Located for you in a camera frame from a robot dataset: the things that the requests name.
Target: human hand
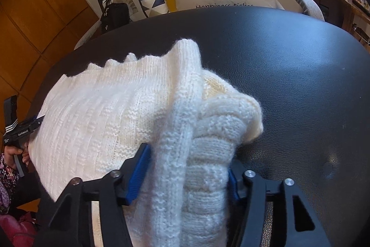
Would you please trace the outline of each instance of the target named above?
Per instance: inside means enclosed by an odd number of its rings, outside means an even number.
[[[8,167],[11,167],[12,169],[17,169],[17,166],[14,162],[14,155],[20,155],[22,154],[23,156],[23,163],[28,167],[28,164],[30,163],[30,155],[28,154],[28,142],[25,143],[24,145],[25,149],[22,151],[21,149],[18,149],[13,146],[6,146],[4,149],[4,160],[5,164]]]

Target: black leather table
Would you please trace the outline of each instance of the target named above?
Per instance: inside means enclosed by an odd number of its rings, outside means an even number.
[[[195,9],[134,22],[51,68],[30,115],[61,75],[77,75],[90,62],[123,61],[129,52],[163,55],[180,38],[194,39],[205,68],[262,105],[265,131],[238,156],[264,177],[293,178],[332,245],[349,246],[370,214],[370,56],[331,24],[257,7]],[[41,202],[41,215],[46,208]]]

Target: red bag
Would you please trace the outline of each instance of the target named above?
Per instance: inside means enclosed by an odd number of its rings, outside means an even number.
[[[30,212],[19,221],[10,215],[0,216],[0,227],[14,247],[32,247],[37,231]]]

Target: floral shirt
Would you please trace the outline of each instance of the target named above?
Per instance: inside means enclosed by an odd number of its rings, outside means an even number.
[[[4,153],[0,154],[0,215],[8,213],[12,194],[15,190],[19,174],[8,167],[4,160]]]

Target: wooden table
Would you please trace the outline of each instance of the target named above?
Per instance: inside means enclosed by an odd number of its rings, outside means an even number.
[[[317,4],[320,3],[321,0],[314,0]],[[341,5],[344,9],[344,20],[342,24],[342,29],[347,31],[348,33],[352,30],[353,19],[355,15],[363,19],[367,24],[370,24],[370,17],[367,16],[360,8],[358,8],[355,4],[352,3],[352,0],[339,0]]]

